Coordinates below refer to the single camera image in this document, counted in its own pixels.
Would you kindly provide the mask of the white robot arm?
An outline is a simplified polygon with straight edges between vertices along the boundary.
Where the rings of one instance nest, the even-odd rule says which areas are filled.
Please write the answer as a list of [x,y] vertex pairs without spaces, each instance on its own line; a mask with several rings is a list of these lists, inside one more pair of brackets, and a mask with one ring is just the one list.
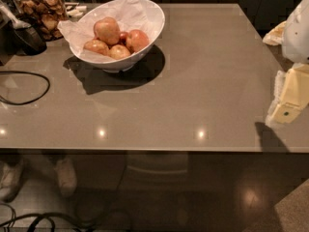
[[275,76],[274,100],[266,125],[276,128],[290,124],[309,104],[309,0],[301,0],[286,21],[263,37],[263,42],[280,45],[283,57],[294,63]]

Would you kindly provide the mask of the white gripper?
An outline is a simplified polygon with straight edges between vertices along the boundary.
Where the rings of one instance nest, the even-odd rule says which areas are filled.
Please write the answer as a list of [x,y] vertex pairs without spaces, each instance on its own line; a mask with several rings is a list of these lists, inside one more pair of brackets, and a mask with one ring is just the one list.
[[[283,21],[266,33],[263,42],[280,45],[286,22]],[[279,71],[274,81],[274,100],[266,117],[268,127],[290,124],[309,104],[309,65],[294,63],[287,71]]]

